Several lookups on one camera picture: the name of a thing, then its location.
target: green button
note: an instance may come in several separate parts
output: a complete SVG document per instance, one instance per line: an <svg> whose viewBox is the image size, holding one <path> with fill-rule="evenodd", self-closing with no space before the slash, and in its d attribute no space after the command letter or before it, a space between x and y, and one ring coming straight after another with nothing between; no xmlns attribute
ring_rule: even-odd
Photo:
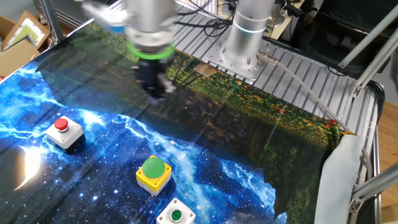
<svg viewBox="0 0 398 224"><path fill-rule="evenodd" d="M163 160L158 157L149 158L142 164L142 172L151 179L161 177L165 168Z"/></svg>
<svg viewBox="0 0 398 224"><path fill-rule="evenodd" d="M173 222L178 222L181 220L182 214L180 211L174 210L172 211L171 217Z"/></svg>

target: cardboard box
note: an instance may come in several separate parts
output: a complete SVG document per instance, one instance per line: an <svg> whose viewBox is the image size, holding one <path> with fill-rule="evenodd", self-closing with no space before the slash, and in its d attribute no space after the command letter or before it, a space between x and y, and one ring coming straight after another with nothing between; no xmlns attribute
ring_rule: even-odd
<svg viewBox="0 0 398 224"><path fill-rule="evenodd" d="M15 26L16 22L4 17L0 16L0 37L2 40L5 40L8 33Z"/></svg>
<svg viewBox="0 0 398 224"><path fill-rule="evenodd" d="M23 40L0 54L0 77L7 77L40 53L28 40Z"/></svg>

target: white tube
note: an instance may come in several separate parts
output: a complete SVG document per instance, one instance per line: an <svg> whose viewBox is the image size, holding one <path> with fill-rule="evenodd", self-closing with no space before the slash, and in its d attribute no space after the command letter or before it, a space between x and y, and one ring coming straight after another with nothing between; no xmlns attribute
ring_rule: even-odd
<svg viewBox="0 0 398 224"><path fill-rule="evenodd" d="M396 17L398 5L338 64L339 67L347 66L361 51L368 46Z"/></svg>
<svg viewBox="0 0 398 224"><path fill-rule="evenodd" d="M326 104L324 104L324 102L322 102L321 99L319 99L319 97L303 82L301 81L301 79L299 77L296 76L295 73L293 73L292 71L290 71L290 69L288 69L284 64L277 62L276 63L279 67L283 68L283 70L286 71L286 73L288 73L292 78L294 78L296 81L298 81L300 83L300 85L302 87L305 88L305 90L322 106L322 108L333 118L336 120L336 122L338 124L340 124L340 126L345 130L345 131L349 131L349 128L345 125L345 123L343 123L340 119L338 119L337 115L335 115L330 109L329 107L327 107Z"/></svg>

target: table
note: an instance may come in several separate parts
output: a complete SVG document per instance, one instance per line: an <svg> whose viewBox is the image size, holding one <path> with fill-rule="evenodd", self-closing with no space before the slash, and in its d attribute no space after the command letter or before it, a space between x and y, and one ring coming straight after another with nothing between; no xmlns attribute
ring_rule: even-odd
<svg viewBox="0 0 398 224"><path fill-rule="evenodd" d="M335 121L203 77L179 50L167 73L178 90L150 105L127 48L88 24L0 85L0 220L154 223L176 197L198 223L313 221L324 156L344 134ZM45 134L63 115L86 134L70 156ZM135 179L151 155L173 169L157 197Z"/></svg>

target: metal mounting plate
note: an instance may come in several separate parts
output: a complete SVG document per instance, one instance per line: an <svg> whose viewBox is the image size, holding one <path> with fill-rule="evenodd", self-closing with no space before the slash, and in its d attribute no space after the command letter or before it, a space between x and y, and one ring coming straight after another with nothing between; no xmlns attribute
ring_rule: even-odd
<svg viewBox="0 0 398 224"><path fill-rule="evenodd" d="M262 70L267 63L258 60L256 57L252 58L255 62L251 63L250 66L240 67L236 64L227 62L221 55L221 48L224 42L227 40L229 32L225 32L221 37L210 47L207 53L204 55L203 60L209 63L211 66L217 67L218 69L232 75L236 78L244 80L245 82L252 84L260 76ZM266 46L260 46L260 52L271 52L271 49Z"/></svg>

